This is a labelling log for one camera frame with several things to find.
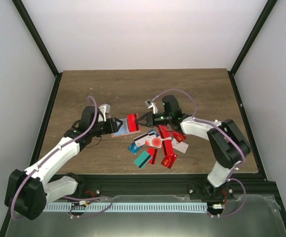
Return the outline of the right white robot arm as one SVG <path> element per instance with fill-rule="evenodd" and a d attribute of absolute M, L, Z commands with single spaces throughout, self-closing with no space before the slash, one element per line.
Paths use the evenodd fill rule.
<path fill-rule="evenodd" d="M 222 193 L 221 187 L 251 152 L 249 142 L 231 119 L 208 121 L 185 114 L 173 95 L 163 97 L 162 103 L 164 111 L 159 113 L 152 100 L 146 101 L 152 111 L 135 118 L 135 123 L 145 127 L 169 125 L 175 132 L 208 140 L 216 162 L 203 184 L 203 192 L 210 199 L 217 198 Z"/>

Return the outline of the pink card holder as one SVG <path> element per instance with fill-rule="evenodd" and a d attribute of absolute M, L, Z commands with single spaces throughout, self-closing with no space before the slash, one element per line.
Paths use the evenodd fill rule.
<path fill-rule="evenodd" d="M 141 132 L 141 130 L 130 132 L 127 118 L 123 118 L 121 119 L 121 121 L 123 122 L 122 126 L 119 128 L 118 132 L 111 134 L 112 138 L 128 136 L 128 135 L 137 134 Z"/>

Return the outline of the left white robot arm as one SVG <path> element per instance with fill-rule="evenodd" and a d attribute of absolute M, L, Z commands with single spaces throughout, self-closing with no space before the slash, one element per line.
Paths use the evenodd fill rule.
<path fill-rule="evenodd" d="M 78 175 L 68 173 L 56 181 L 51 181 L 51 178 L 94 137 L 119 131 L 123 121 L 109 118 L 109 109 L 107 104 L 98 108 L 85 107 L 81 118 L 73 123 L 50 152 L 24 171 L 16 169 L 10 174 L 4 204 L 10 208 L 11 214 L 17 212 L 34 220 L 47 204 L 57 199 L 81 199 L 85 195 L 84 179 Z"/>

